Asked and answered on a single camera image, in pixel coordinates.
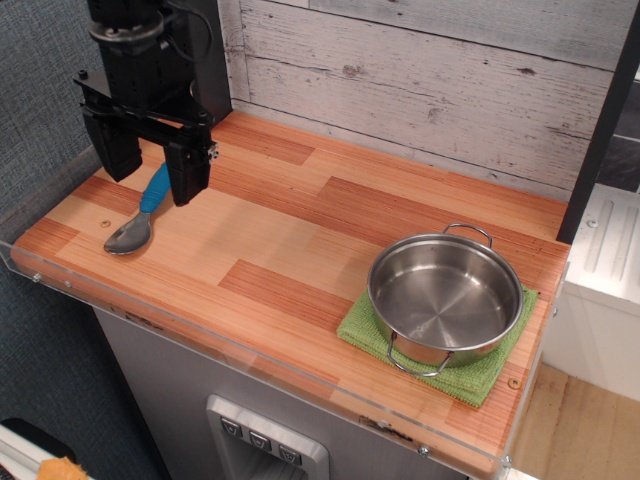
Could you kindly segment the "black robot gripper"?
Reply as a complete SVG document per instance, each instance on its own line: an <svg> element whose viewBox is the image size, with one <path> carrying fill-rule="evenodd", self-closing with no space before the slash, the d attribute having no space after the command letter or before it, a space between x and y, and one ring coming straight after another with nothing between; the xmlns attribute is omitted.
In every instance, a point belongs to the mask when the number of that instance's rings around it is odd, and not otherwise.
<svg viewBox="0 0 640 480"><path fill-rule="evenodd" d="M102 72L77 74L83 120L116 182L142 165L141 138L164 148L174 204L209 185L213 117L192 93L198 58L187 29L92 29Z"/></svg>

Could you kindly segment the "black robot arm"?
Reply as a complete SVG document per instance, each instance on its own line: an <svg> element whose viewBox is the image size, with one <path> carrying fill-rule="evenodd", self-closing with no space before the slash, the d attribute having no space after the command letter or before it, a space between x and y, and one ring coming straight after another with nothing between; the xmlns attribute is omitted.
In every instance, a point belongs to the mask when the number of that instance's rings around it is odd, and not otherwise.
<svg viewBox="0 0 640 480"><path fill-rule="evenodd" d="M140 140L164 149L177 206L209 183L216 144L213 115L194 97L195 66L189 19L205 17L177 1L91 1L88 32L103 63L81 71L82 114L103 168L115 181L142 164Z"/></svg>

